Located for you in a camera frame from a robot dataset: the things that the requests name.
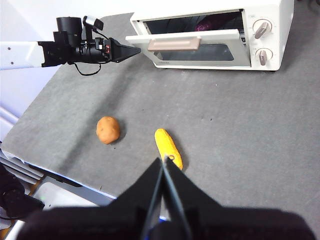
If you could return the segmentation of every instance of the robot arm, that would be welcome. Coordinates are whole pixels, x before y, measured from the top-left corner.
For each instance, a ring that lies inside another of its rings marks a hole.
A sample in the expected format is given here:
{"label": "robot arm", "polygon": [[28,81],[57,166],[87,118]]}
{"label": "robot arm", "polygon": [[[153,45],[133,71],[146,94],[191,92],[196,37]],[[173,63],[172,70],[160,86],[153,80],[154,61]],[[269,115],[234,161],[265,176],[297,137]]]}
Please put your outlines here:
{"label": "robot arm", "polygon": [[[65,63],[100,64],[101,67],[109,62],[120,63],[141,52],[140,48],[122,45],[100,33],[98,30],[103,29],[104,23],[99,19],[84,16],[81,21],[79,17],[58,17],[56,21],[58,31],[53,32],[54,41],[1,42],[1,70]],[[104,38],[93,39],[92,32]]]}

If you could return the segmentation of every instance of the potato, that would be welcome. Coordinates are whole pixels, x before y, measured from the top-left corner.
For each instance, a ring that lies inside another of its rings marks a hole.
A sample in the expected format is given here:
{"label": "potato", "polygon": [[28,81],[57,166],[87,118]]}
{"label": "potato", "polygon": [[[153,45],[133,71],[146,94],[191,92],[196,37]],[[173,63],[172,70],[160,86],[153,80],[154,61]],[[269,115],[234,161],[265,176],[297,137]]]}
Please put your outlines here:
{"label": "potato", "polygon": [[120,137],[120,126],[112,116],[102,117],[96,124],[96,135],[104,144],[110,144]]}

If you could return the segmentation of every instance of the oven door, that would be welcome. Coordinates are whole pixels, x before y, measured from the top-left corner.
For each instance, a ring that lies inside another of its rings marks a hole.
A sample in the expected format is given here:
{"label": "oven door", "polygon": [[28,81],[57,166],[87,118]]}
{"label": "oven door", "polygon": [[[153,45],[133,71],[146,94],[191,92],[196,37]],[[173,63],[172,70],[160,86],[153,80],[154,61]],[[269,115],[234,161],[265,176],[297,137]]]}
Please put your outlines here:
{"label": "oven door", "polygon": [[250,67],[237,29],[127,36],[159,68]]}

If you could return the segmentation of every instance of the yellow corn cob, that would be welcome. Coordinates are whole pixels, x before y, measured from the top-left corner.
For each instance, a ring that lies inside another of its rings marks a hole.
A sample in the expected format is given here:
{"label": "yellow corn cob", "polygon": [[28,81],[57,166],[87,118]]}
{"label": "yellow corn cob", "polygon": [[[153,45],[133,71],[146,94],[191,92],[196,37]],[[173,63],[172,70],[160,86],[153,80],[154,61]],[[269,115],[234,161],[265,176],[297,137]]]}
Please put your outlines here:
{"label": "yellow corn cob", "polygon": [[174,164],[182,170],[183,165],[180,153],[169,133],[163,128],[158,128],[154,133],[154,139],[162,161],[164,161],[166,157],[169,157],[173,160]]}

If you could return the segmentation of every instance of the toaster oven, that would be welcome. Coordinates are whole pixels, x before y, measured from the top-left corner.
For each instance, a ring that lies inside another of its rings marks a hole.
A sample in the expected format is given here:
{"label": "toaster oven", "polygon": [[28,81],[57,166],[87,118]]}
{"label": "toaster oven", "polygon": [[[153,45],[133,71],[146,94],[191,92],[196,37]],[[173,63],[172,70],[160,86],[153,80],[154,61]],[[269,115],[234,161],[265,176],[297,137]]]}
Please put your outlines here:
{"label": "toaster oven", "polygon": [[276,71],[293,15],[294,0],[183,2],[135,12],[125,39],[157,68]]}

